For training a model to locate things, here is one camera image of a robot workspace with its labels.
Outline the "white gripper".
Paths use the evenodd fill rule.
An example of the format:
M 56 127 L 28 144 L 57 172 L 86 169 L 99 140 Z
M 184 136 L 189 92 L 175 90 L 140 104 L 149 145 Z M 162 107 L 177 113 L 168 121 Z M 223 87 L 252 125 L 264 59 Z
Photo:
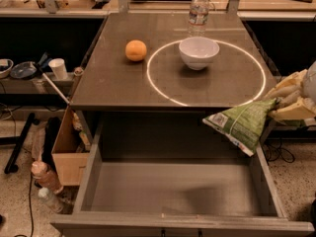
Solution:
M 264 97 L 275 100 L 277 110 L 269 116 L 281 123 L 298 126 L 316 124 L 316 61 L 308 68 L 294 72 L 276 84 Z

